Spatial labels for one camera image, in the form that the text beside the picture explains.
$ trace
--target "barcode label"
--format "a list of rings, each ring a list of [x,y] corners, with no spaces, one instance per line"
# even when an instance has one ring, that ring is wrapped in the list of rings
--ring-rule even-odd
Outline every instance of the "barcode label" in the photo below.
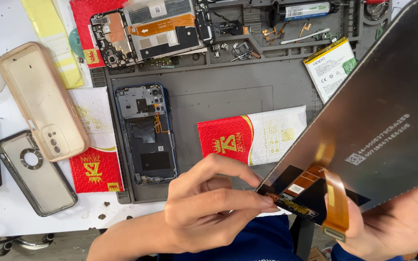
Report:
[[[302,15],[304,9],[302,7],[292,7],[288,10],[288,17]]]
[[[292,192],[299,194],[304,190],[304,188],[299,187],[296,184],[293,184],[293,185],[291,185],[291,187],[288,188],[288,190],[291,190]]]

